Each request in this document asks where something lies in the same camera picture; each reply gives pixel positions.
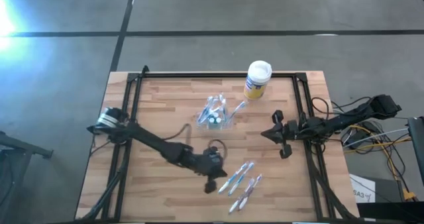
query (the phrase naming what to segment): toothbrush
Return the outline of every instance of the toothbrush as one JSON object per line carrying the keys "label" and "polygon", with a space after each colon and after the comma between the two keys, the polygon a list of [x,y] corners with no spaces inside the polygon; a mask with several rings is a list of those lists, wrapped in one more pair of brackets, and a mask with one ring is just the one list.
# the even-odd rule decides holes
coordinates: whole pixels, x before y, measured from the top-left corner
{"label": "toothbrush", "polygon": [[239,184],[241,183],[241,181],[243,180],[243,178],[246,176],[246,173],[253,168],[254,163],[251,162],[249,164],[249,166],[247,167],[247,169],[244,171],[244,173],[240,176],[240,178],[238,178],[237,182],[234,184],[234,186],[231,188],[231,190],[228,192],[228,196],[231,196],[231,194],[233,194],[233,192],[236,190],[236,188],[239,186]]}
{"label": "toothbrush", "polygon": [[247,194],[249,189],[254,185],[254,178],[251,178],[249,181],[249,185],[247,185],[247,188],[244,190],[244,193],[240,195],[240,197],[237,198],[237,200],[234,202],[234,204],[230,207],[229,214],[231,214],[236,207],[239,205],[240,201],[243,199],[243,197]]}
{"label": "toothbrush", "polygon": [[210,106],[212,100],[213,100],[213,97],[211,97],[211,96],[207,98],[205,108],[203,109],[203,111],[199,115],[199,118],[197,118],[197,124],[200,124],[200,123],[202,123],[206,120],[206,118],[209,114],[209,106]]}
{"label": "toothbrush", "polygon": [[234,109],[234,111],[231,113],[230,117],[228,118],[228,121],[230,121],[233,118],[233,116],[237,113],[237,111],[239,111],[239,109],[245,108],[246,105],[247,103],[245,101],[242,101],[240,105],[238,105],[236,109]]}
{"label": "toothbrush", "polygon": [[243,199],[240,201],[240,205],[238,207],[239,211],[244,207],[244,205],[246,205],[247,199],[252,194],[254,187],[256,187],[256,185],[261,179],[262,179],[262,174],[259,174],[259,176],[256,178],[256,182],[253,184],[253,186],[249,187],[249,190],[247,190],[246,195],[244,195]]}
{"label": "toothbrush", "polygon": [[232,176],[231,178],[228,179],[228,181],[225,182],[225,184],[219,189],[218,194],[220,194],[221,192],[223,192],[225,190],[225,188],[228,187],[228,185],[234,181],[234,179],[237,177],[238,174],[240,174],[240,172],[242,172],[245,168],[247,167],[247,162],[245,162]]}

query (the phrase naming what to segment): yellow label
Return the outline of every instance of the yellow label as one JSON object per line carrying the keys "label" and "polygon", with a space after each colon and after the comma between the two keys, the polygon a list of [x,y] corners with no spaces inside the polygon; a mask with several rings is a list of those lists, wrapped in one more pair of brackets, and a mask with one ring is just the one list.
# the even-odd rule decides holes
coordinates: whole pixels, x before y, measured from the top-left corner
{"label": "yellow label", "polygon": [[264,95],[266,84],[256,85],[249,78],[244,86],[244,95],[249,99],[258,99]]}

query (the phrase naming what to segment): metal stand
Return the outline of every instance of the metal stand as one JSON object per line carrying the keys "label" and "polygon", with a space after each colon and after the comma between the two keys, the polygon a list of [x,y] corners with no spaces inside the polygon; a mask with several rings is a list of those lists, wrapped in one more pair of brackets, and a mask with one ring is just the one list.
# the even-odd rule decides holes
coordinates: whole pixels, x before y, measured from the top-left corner
{"label": "metal stand", "polygon": [[0,160],[3,170],[9,169],[2,175],[2,181],[5,187],[1,187],[1,203],[0,203],[0,223],[5,223],[8,210],[14,204],[18,190],[24,180],[25,172],[33,154],[39,154],[43,158],[50,158],[53,150],[46,150],[33,144],[23,142],[18,139],[7,136],[0,131],[0,145],[10,149],[0,151]]}
{"label": "metal stand", "polygon": [[[122,110],[124,112],[127,112],[127,109],[128,109],[131,86],[133,82],[136,81],[130,122],[134,122],[134,123],[136,122],[138,99],[139,99],[140,91],[141,91],[141,82],[146,72],[148,72],[147,66],[143,68],[140,74],[131,73],[131,74],[128,74],[128,77],[127,77],[127,85],[125,87],[125,93],[124,93],[124,99],[123,99],[123,105],[122,105]],[[124,147],[123,161],[121,163],[121,166],[117,169],[118,157],[119,157],[119,153],[122,146]],[[121,218],[122,202],[123,202],[124,192],[125,192],[125,183],[127,181],[127,171],[129,166],[129,160],[130,160],[131,146],[132,146],[132,139],[127,140],[124,144],[115,145],[113,149],[111,167],[109,170],[109,177],[108,177],[107,187],[105,192],[99,198],[99,200],[91,209],[91,211],[87,215],[85,215],[82,219],[75,220],[74,223],[93,223],[94,221],[97,221],[100,223],[102,221],[105,223],[119,222],[119,219]],[[110,203],[111,203],[111,194],[118,184],[119,184],[119,187],[118,187],[118,195],[116,200],[115,211],[114,211],[113,217],[110,218],[109,210],[110,210]],[[101,218],[96,219],[96,217],[98,216],[101,210],[102,210]]]}

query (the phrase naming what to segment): yellow cable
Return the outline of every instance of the yellow cable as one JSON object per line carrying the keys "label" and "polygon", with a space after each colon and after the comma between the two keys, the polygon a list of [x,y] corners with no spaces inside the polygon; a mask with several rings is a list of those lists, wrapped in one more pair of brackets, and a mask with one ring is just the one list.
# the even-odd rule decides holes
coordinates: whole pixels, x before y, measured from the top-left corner
{"label": "yellow cable", "polygon": [[[367,132],[368,134],[370,134],[370,135],[374,135],[371,131],[369,131],[368,129],[365,129],[364,127],[360,127],[360,126],[358,126],[358,125],[350,125],[349,127],[352,127],[352,128],[357,128],[357,129],[362,129],[363,131],[365,131],[365,132]],[[382,144],[378,139],[376,139],[376,141],[377,141],[377,143],[378,144]],[[384,152],[384,154],[387,156],[387,158],[388,158],[388,160],[389,160],[389,163],[390,163],[390,168],[392,168],[392,174],[393,174],[393,178],[397,181],[398,180],[398,177],[396,176],[396,170],[395,170],[395,166],[393,165],[393,160],[392,160],[392,158],[390,157],[390,155],[387,153],[387,150],[386,149],[384,149],[383,148],[383,152]]]}
{"label": "yellow cable", "polygon": [[[364,151],[365,148],[370,148],[370,147],[375,147],[375,146],[385,146],[385,145],[391,145],[391,144],[398,144],[398,143],[407,142],[407,141],[411,141],[411,137],[398,140],[395,143],[393,143],[393,142],[386,142],[386,143],[381,143],[381,144],[370,144],[370,145],[359,147],[356,150],[362,150],[362,151]],[[348,154],[348,153],[351,153],[351,152],[355,152],[356,150],[349,150],[349,151],[345,151],[344,153],[345,154]]]}
{"label": "yellow cable", "polygon": [[[363,131],[367,132],[368,134],[373,135],[371,131],[369,131],[368,129],[365,129],[364,127],[360,127],[358,125],[351,125],[349,127],[357,128],[357,129],[362,129]],[[376,141],[377,141],[378,144],[366,145],[366,146],[363,146],[363,147],[358,148],[358,149],[362,150],[362,148],[373,147],[373,146],[384,147],[385,145],[390,145],[390,144],[393,144],[394,145],[396,143],[406,142],[406,141],[410,141],[410,140],[411,140],[411,137],[408,137],[408,138],[405,138],[405,139],[398,140],[396,142],[381,143],[379,140],[376,139]],[[387,152],[386,149],[383,148],[382,150],[383,150],[384,154],[387,156],[387,158],[389,160],[390,166],[392,168],[392,174],[393,174],[394,179],[396,181],[398,181],[398,177],[396,176],[396,173],[395,173],[395,167],[393,165],[392,157],[390,157],[390,155],[388,154],[388,152]],[[350,152],[355,152],[355,150],[346,151],[345,153],[350,153]],[[405,188],[403,188],[403,196],[404,196],[405,200],[413,199],[413,198],[416,197],[415,193],[408,192]]]}

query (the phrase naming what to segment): cable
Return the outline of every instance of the cable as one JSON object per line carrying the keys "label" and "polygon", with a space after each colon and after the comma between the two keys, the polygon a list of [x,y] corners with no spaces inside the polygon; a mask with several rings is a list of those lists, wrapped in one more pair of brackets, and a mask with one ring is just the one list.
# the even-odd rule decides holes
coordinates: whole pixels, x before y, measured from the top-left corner
{"label": "cable", "polygon": [[[351,127],[357,128],[357,129],[362,129],[362,130],[366,131],[367,133],[372,134],[371,131],[369,131],[368,129],[365,129],[364,127],[359,127],[359,126],[356,126],[356,125],[352,125]],[[378,144],[376,146],[382,146],[382,147],[384,147],[384,145],[388,145],[389,151],[386,150],[386,147],[384,147],[382,149],[382,151],[384,152],[384,154],[388,158],[386,164],[387,164],[389,170],[392,171],[394,180],[398,181],[398,178],[400,178],[400,180],[402,181],[402,183],[405,185],[406,191],[409,193],[409,188],[408,188],[408,186],[406,184],[405,179],[403,178],[403,175],[404,175],[404,173],[406,171],[406,165],[405,165],[405,162],[403,161],[402,157],[400,156],[398,150],[394,146],[394,144],[397,143],[397,142],[405,142],[405,141],[410,140],[410,138],[406,138],[406,139],[401,140],[401,138],[403,138],[406,135],[408,135],[408,134],[404,134],[404,135],[398,137],[395,141],[389,142],[389,143],[381,143],[379,140],[377,140]],[[396,165],[394,165],[394,162],[392,160],[392,149],[394,149],[396,151],[396,154],[397,154],[397,156],[399,157],[399,159],[400,159],[400,161],[402,163],[402,166],[403,166],[403,168],[402,168],[403,170],[402,171],[399,171],[399,169],[396,167]]]}
{"label": "cable", "polygon": [[393,119],[408,119],[406,117],[392,117]]}
{"label": "cable", "polygon": [[[322,142],[321,146],[324,146],[324,148],[321,151],[322,153],[324,153],[324,151],[326,149],[325,143]],[[311,148],[311,153],[313,153],[314,155],[317,155],[317,153],[315,153],[312,148]]]}
{"label": "cable", "polygon": [[[354,125],[353,126],[350,126],[349,127],[349,129],[350,129],[350,132],[349,132],[349,134],[352,134],[353,133],[353,131],[355,131],[356,133],[358,132],[358,128],[356,128]],[[343,143],[343,146],[346,144],[346,142],[348,141],[348,139],[349,139],[349,137],[344,141],[344,143]],[[368,154],[369,152],[374,152],[374,151],[381,151],[381,149],[380,150],[374,150],[374,147],[371,147],[370,149],[368,149],[368,150],[364,150],[364,152],[362,152],[360,149],[357,149],[357,148],[354,148],[354,152],[356,152],[356,153],[358,153],[358,154]]]}
{"label": "cable", "polygon": [[[172,136],[170,136],[170,137],[166,137],[166,138],[164,138],[163,140],[170,140],[170,139],[174,139],[174,138],[176,138],[177,136],[179,136],[180,134],[182,134],[182,133],[184,132],[184,130],[186,130],[186,129],[187,129],[187,134],[186,134],[186,136],[185,136],[185,139],[186,139],[186,140],[185,140],[185,143],[186,143],[186,144],[190,144],[190,138],[191,138],[191,125],[190,125],[190,124],[188,124],[188,123],[184,124],[184,125],[183,125],[183,127],[181,128],[181,130],[180,130],[180,131],[178,131],[178,133],[176,133],[176,134],[174,134],[174,135],[172,135]],[[219,140],[219,139],[213,139],[213,140],[210,140],[210,141],[207,143],[207,148],[210,148],[213,142],[218,142],[218,143],[220,143],[220,144],[223,146],[223,148],[224,148],[224,152],[223,152],[223,160],[225,160],[225,159],[227,158],[227,155],[228,155],[228,148],[227,148],[227,146],[225,145],[225,143],[224,143],[222,140]]]}
{"label": "cable", "polygon": [[188,124],[188,123],[186,123],[186,124],[184,124],[183,125],[183,127],[181,128],[181,130],[180,131],[178,131],[178,133],[176,133],[176,134],[174,134],[174,135],[172,135],[172,136],[170,136],[170,137],[166,137],[166,138],[163,138],[163,140],[170,140],[170,139],[174,139],[174,138],[176,138],[177,136],[179,136],[180,134],[182,134],[183,132],[184,132],[184,130],[185,129],[187,129],[187,133],[186,133],[186,136],[185,136],[185,143],[186,144],[190,144],[190,137],[191,137],[191,125],[190,124]]}
{"label": "cable", "polygon": [[3,203],[5,202],[6,198],[9,196],[12,187],[13,187],[13,171],[12,171],[12,164],[10,161],[10,157],[8,154],[5,154],[5,156],[7,157],[7,162],[9,163],[9,171],[11,173],[11,185],[9,186],[9,189],[6,191],[6,194],[4,195],[4,197],[1,199],[0,201],[0,207],[3,205]]}
{"label": "cable", "polygon": [[418,222],[424,222],[424,220],[420,219],[419,217],[415,216],[414,214],[408,212],[407,210],[405,210],[404,208],[400,207],[398,204],[390,201],[389,199],[387,199],[386,197],[384,197],[383,195],[379,194],[378,192],[375,192],[374,190],[368,188],[367,186],[365,186],[364,184],[362,184],[361,182],[359,182],[358,180],[355,180],[354,178],[350,177],[351,180],[355,181],[356,183],[358,183],[359,185],[361,185],[362,187],[366,188],[367,190],[370,190],[371,192],[375,193],[377,196],[379,196],[380,198],[386,200],[387,202],[395,205],[396,207],[398,207],[400,210],[402,210],[404,213],[408,214],[410,217],[413,217],[415,219],[415,221]]}
{"label": "cable", "polygon": [[357,144],[357,143],[359,143],[359,142],[362,142],[362,141],[364,141],[364,140],[372,139],[372,138],[375,138],[375,137],[379,137],[379,136],[386,135],[386,134],[390,134],[390,133],[394,133],[394,132],[401,132],[401,131],[407,131],[407,130],[408,130],[408,128],[404,128],[404,129],[398,129],[398,130],[394,130],[394,131],[388,131],[388,132],[386,132],[386,133],[382,133],[382,134],[378,134],[378,135],[373,135],[373,136],[371,136],[371,137],[366,137],[365,139],[357,140],[357,141],[355,141],[355,142],[353,142],[353,143],[350,143],[350,144],[348,144],[348,145],[345,145],[345,146],[343,146],[343,148],[350,147],[350,146],[352,146],[352,145],[354,145],[354,144]]}
{"label": "cable", "polygon": [[345,112],[345,111],[343,111],[342,107],[340,107],[340,105],[337,105],[337,103],[335,103],[334,101],[331,101],[331,103],[332,103],[333,105],[335,105],[337,109],[341,110],[341,112],[342,112],[342,113],[344,113],[344,112]]}
{"label": "cable", "polygon": [[346,144],[346,141],[350,138],[350,136],[352,135],[353,130],[351,129],[349,132],[349,135],[347,136],[347,138],[343,141],[342,146],[344,146]]}
{"label": "cable", "polygon": [[[324,104],[325,104],[325,107],[326,107],[326,109],[327,109],[327,111],[326,112],[324,112],[324,111],[321,111],[321,110],[319,110],[314,104],[313,104],[313,100],[314,99],[318,99],[318,100],[320,100],[320,101],[322,101]],[[328,121],[329,120],[329,115],[330,115],[330,106],[329,106],[329,104],[323,99],[323,98],[320,98],[320,97],[314,97],[314,98],[312,98],[311,99],[311,102],[312,102],[312,107],[313,108],[315,108],[317,111],[319,111],[320,113],[322,113],[322,114],[327,114],[327,116],[325,117],[325,120],[326,121]]]}
{"label": "cable", "polygon": [[94,152],[98,151],[99,149],[103,148],[104,146],[106,146],[107,144],[109,144],[111,141],[107,141],[106,143],[102,144],[101,146],[97,147],[95,150],[90,152],[89,157],[91,157],[91,155],[94,154]]}
{"label": "cable", "polygon": [[[368,134],[373,135],[373,133],[371,131],[369,131],[368,129],[365,129],[364,127],[360,127],[358,125],[350,125],[349,127],[362,129],[363,131],[367,132]],[[393,174],[394,179],[398,180],[398,177],[396,176],[396,171],[395,171],[395,168],[394,168],[394,165],[393,165],[393,160],[392,160],[391,156],[388,154],[386,149],[383,149],[382,151],[384,152],[384,154],[387,156],[387,158],[389,160],[388,162],[390,163],[390,167],[392,168],[392,174]]]}
{"label": "cable", "polygon": [[[366,145],[366,146],[362,146],[362,147],[358,147],[356,148],[357,150],[362,150],[364,148],[369,148],[369,147],[376,147],[376,146],[386,146],[386,145],[392,145],[394,144],[399,144],[401,142],[407,142],[407,141],[411,141],[410,138],[406,138],[403,140],[399,140],[399,141],[395,141],[395,142],[386,142],[386,143],[382,143],[382,144],[370,144],[370,145]],[[349,150],[349,151],[344,151],[345,154],[351,153],[351,152],[355,152],[355,150]]]}
{"label": "cable", "polygon": [[353,104],[355,104],[358,101],[362,101],[363,99],[368,99],[368,101],[370,101],[371,100],[371,97],[361,97],[361,98],[359,98],[359,99],[357,99],[357,100],[355,100],[353,102],[350,102],[349,104],[346,104],[346,105],[337,105],[335,102],[332,102],[332,103],[335,104],[337,106],[337,108],[340,109],[341,107],[346,107],[346,106],[349,106],[349,105],[353,105]]}
{"label": "cable", "polygon": [[221,145],[223,145],[223,148],[224,148],[223,160],[225,160],[225,159],[227,158],[227,155],[228,155],[228,148],[227,148],[227,146],[225,145],[225,143],[224,143],[222,140],[219,140],[219,139],[213,139],[213,140],[210,140],[210,141],[207,143],[207,148],[211,148],[212,143],[214,143],[214,142],[218,142],[218,143],[220,143]]}

